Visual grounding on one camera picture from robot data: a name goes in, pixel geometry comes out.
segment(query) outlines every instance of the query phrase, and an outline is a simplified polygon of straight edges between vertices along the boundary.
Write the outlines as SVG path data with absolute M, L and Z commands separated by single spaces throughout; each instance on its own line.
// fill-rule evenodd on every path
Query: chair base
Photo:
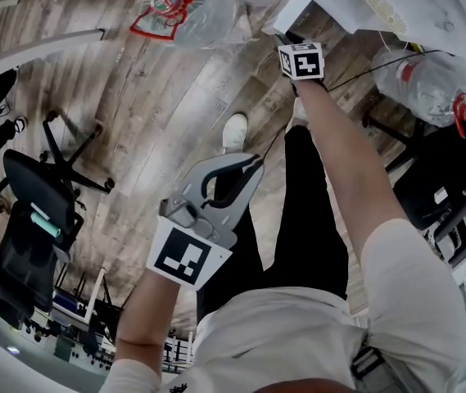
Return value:
M 54 164 L 47 165 L 49 169 L 55 169 L 57 175 L 60 176 L 63 183 L 67 186 L 67 188 L 75 193 L 75 190 L 72 187 L 72 182 L 78 183 L 84 187 L 88 187 L 91 189 L 95 189 L 99 192 L 103 192 L 106 194 L 111 193 L 112 189 L 115 187 L 115 181 L 111 178 L 108 178 L 103 186 L 94 182 L 93 180 L 79 174 L 73 169 L 73 164 L 79 159 L 79 157 L 84 153 L 84 151 L 89 147 L 89 145 L 101 135 L 102 133 L 102 126 L 98 125 L 88 136 L 88 138 L 84 141 L 84 143 L 76 150 L 69 160 L 65 160 L 63 155 L 61 154 L 60 148 L 58 147 L 54 136 L 52 135 L 51 128 L 49 124 L 54 121 L 55 118 L 58 117 L 57 112 L 51 111 L 48 113 L 47 118 L 43 121 L 43 131 L 45 132 L 45 137 L 47 138 L 48 145 L 51 148 L 51 155 L 54 159 Z M 47 164 L 48 160 L 48 151 L 44 151 L 39 159 L 42 163 Z
M 406 137 L 404 134 L 376 121 L 369 115 L 369 113 L 366 113 L 362 118 L 362 126 L 364 128 L 374 127 L 379 129 L 405 145 L 405 150 L 389 165 L 387 165 L 386 171 L 388 173 L 394 172 L 405 165 L 408 161 L 416 159 L 420 155 L 422 150 L 422 141 L 426 131 L 426 123 L 424 121 L 418 118 L 416 119 L 412 137 Z

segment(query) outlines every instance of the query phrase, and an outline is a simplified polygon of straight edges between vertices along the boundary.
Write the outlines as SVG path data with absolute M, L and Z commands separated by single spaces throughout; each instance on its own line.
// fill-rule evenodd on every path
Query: table leg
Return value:
M 0 2 L 0 9 L 3 9 L 4 7 L 17 6 L 19 2 L 20 0 L 2 0 Z
M 71 47 L 102 40 L 102 29 L 85 30 L 42 39 L 35 43 L 28 43 L 21 47 L 0 54 L 0 74 L 14 67 L 44 58 L 55 52 L 64 51 Z

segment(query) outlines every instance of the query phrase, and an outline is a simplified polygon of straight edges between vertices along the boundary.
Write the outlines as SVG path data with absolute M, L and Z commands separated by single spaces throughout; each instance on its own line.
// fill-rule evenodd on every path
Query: wire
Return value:
M 11 113 L 12 109 L 11 106 L 9 105 L 9 102 L 7 99 L 5 99 L 5 103 L 0 106 L 0 118 L 5 118 Z
M 276 139 L 278 138 L 278 136 L 282 133 L 284 129 L 285 127 L 282 127 L 281 129 L 279 129 L 276 135 L 274 136 L 273 141 L 269 144 L 269 148 L 265 151 L 265 154 L 262 157 L 263 161 L 265 161 L 265 157 L 267 157 L 267 155 L 269 154 L 269 151 L 271 150 L 271 148 L 273 148 L 273 145 L 276 143 Z
M 382 31 L 379 30 L 379 31 L 378 31 L 378 34 L 380 35 L 380 39 L 382 40 L 384 46 L 387 48 L 387 50 L 388 50 L 389 52 L 391 52 L 391 49 L 389 48 L 389 45 L 386 44 L 386 40 L 383 38 Z
M 370 74 L 370 73 L 373 73 L 374 71 L 380 70 L 380 69 L 382 69 L 382 68 L 384 68 L 384 67 L 387 67 L 387 66 L 390 66 L 391 64 L 395 64 L 395 63 L 397 63 L 397 62 L 400 62 L 400 61 L 403 61 L 403 60 L 407 60 L 407 59 L 409 59 L 409 58 L 413 58 L 414 56 L 425 56 L 425 55 L 427 55 L 427 54 L 432 54 L 432 53 L 434 53 L 434 52 L 441 52 L 441 50 L 439 50 L 439 49 L 433 49 L 433 50 L 431 50 L 431 51 L 426 51 L 426 52 L 420 52 L 420 53 L 417 52 L 416 54 L 410 54 L 410 55 L 408 55 L 408 56 L 403 56 L 402 58 L 398 58 L 397 60 L 389 61 L 389 62 L 387 62 L 386 64 L 379 65 L 378 67 L 374 67 L 374 68 L 372 68 L 372 69 L 370 69 L 370 70 L 366 70 L 366 71 L 364 71 L 364 73 L 360 73 L 359 75 L 356 75 L 355 77 L 351 77 L 350 79 L 346 80 L 344 83 L 338 84 L 338 85 L 335 86 L 334 88 L 329 89 L 328 92 L 329 92 L 329 93 L 330 93 L 330 92 L 333 92 L 333 91 L 337 90 L 338 88 L 341 88 L 342 86 L 345 86 L 346 84 L 348 84 L 348 83 L 350 83 L 350 82 L 352 82 L 352 81 L 354 81 L 354 80 L 357 80 L 357 79 L 359 79 L 360 77 L 362 77 L 362 76 L 364 76 L 364 75 L 368 75 L 368 74 Z

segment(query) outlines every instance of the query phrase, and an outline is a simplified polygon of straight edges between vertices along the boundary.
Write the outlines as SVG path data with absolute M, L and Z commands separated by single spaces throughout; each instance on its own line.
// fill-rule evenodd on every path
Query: forearm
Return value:
M 404 212 L 383 162 L 367 138 L 318 84 L 302 81 L 295 85 L 351 242 L 360 256 L 370 233 L 388 219 L 404 218 Z
M 179 288 L 176 282 L 146 269 L 120 318 L 117 340 L 163 349 Z

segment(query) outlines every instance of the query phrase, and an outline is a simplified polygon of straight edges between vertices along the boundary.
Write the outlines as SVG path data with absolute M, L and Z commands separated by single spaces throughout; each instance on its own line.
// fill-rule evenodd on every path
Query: white shirt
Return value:
M 369 328 L 352 323 L 329 292 L 282 287 L 245 292 L 199 324 L 195 363 L 167 386 L 145 364 L 117 361 L 102 393 L 253 392 L 289 380 L 327 378 L 354 388 L 350 366 L 362 342 L 402 361 L 430 391 L 451 392 L 465 339 L 462 296 L 449 269 L 407 221 L 365 243 L 362 269 Z

